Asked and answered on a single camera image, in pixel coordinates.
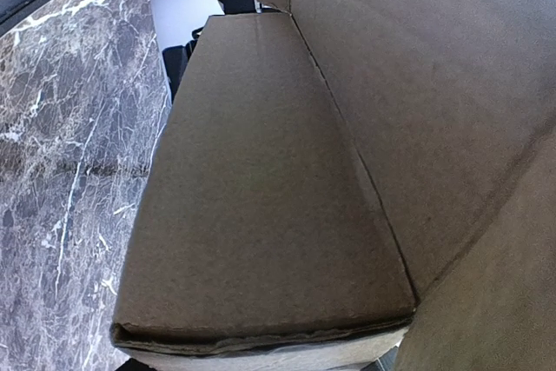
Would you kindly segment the brown cardboard box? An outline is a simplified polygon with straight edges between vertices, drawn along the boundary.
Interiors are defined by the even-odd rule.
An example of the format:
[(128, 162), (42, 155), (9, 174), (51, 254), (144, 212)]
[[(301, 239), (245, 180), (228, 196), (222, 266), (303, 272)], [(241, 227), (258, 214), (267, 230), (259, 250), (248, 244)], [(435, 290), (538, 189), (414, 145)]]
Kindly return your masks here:
[(113, 345), (157, 370), (555, 367), (555, 0), (205, 24)]

